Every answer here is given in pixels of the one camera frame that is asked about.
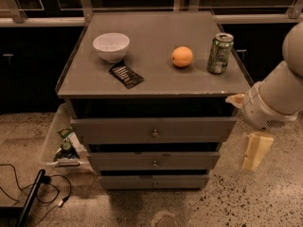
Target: black cabinet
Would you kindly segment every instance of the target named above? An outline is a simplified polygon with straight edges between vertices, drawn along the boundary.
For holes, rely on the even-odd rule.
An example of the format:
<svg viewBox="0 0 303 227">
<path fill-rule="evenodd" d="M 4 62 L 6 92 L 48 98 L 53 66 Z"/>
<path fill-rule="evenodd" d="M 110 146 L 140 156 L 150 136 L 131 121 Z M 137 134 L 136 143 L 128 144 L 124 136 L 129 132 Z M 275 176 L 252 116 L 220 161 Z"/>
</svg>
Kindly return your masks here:
<svg viewBox="0 0 303 227">
<path fill-rule="evenodd" d="M 235 37 L 234 47 L 254 82 L 266 76 L 283 60 L 285 36 L 295 24 L 223 25 Z"/>
<path fill-rule="evenodd" d="M 0 113 L 55 112 L 57 81 L 83 30 L 0 28 Z"/>
</svg>

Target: can lid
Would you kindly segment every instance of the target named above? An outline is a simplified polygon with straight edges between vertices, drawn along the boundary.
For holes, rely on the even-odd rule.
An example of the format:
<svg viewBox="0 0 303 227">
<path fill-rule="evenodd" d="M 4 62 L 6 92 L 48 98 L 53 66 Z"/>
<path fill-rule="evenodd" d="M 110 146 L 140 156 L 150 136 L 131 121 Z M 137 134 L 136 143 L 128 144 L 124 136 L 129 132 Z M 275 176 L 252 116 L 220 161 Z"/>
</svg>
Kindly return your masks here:
<svg viewBox="0 0 303 227">
<path fill-rule="evenodd" d="M 232 42 L 234 41 L 234 36 L 228 33 L 219 33 L 216 35 L 216 39 L 220 42 Z"/>
</svg>

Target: soda can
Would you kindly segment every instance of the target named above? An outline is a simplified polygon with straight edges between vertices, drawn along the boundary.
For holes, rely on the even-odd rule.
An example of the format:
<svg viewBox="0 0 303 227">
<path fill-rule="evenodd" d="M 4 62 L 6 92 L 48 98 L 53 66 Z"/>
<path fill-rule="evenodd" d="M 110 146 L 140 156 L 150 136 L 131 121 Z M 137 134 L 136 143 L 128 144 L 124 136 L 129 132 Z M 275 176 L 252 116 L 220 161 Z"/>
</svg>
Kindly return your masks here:
<svg viewBox="0 0 303 227">
<path fill-rule="evenodd" d="M 218 33 L 212 41 L 207 70 L 221 74 L 226 70 L 228 58 L 234 45 L 234 36 L 228 33 Z"/>
</svg>

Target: gray cabinet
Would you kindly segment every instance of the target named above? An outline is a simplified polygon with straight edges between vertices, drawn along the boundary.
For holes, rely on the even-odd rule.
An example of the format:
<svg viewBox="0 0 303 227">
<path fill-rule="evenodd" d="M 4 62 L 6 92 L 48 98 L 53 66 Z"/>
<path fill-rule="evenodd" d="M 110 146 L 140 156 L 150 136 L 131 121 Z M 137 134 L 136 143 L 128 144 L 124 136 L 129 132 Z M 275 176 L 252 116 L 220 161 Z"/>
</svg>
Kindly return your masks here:
<svg viewBox="0 0 303 227">
<path fill-rule="evenodd" d="M 112 65 L 92 47 L 104 31 L 123 31 L 131 38 L 124 62 L 144 77 L 142 83 L 126 89 L 108 73 Z M 223 75 L 206 71 L 217 32 L 208 12 L 94 14 L 58 95 L 103 188 L 206 185 L 236 123 L 235 109 L 225 99 L 249 89 L 233 56 Z M 184 44 L 195 58 L 180 70 L 169 56 Z"/>
</svg>

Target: white plastic bin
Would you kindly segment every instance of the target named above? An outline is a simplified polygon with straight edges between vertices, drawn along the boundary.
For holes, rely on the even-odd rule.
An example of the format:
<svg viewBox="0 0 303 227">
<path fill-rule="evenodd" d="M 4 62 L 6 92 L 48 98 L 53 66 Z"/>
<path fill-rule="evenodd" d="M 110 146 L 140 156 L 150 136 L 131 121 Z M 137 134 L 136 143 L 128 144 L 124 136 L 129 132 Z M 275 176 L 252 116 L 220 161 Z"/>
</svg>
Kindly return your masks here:
<svg viewBox="0 0 303 227">
<path fill-rule="evenodd" d="M 63 139 L 58 134 L 58 130 L 65 128 L 70 128 L 70 117 L 66 104 L 63 103 L 60 105 L 50 125 L 43 145 L 39 166 L 50 167 L 61 174 L 92 172 L 86 154 L 82 154 L 80 159 L 60 159 L 56 162 L 53 161 L 57 150 L 63 143 Z"/>
</svg>

